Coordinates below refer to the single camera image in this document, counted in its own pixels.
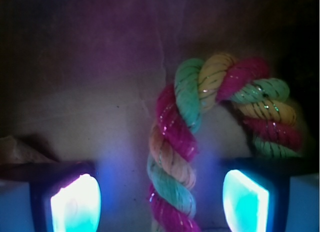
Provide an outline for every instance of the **light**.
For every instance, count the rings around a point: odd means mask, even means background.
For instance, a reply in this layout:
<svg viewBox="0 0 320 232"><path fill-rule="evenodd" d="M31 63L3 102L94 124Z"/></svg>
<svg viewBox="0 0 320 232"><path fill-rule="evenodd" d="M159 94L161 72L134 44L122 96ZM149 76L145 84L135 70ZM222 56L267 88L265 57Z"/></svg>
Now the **light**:
<svg viewBox="0 0 320 232"><path fill-rule="evenodd" d="M101 213L101 191L97 180L89 174L51 197L54 232L96 231Z"/></svg>
<svg viewBox="0 0 320 232"><path fill-rule="evenodd" d="M223 208L232 231L266 231L269 192L239 170L229 171L223 182Z"/></svg>

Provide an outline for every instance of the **multicolored rope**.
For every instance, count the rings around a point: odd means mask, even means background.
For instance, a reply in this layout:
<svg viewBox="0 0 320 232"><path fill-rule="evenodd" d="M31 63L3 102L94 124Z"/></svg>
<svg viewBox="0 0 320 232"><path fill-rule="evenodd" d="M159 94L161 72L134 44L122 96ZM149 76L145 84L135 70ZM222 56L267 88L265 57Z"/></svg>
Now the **multicolored rope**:
<svg viewBox="0 0 320 232"><path fill-rule="evenodd" d="M242 112L261 155L300 156L296 113L284 103L289 93L284 81L269 78L268 65L261 58L237 62L222 53L206 62L189 59L178 67L174 85L158 97L149 138L147 172L155 231L200 231L193 220L196 201L190 190L196 175L189 163L199 152L193 133L200 128L202 114L215 103L230 100Z"/></svg>

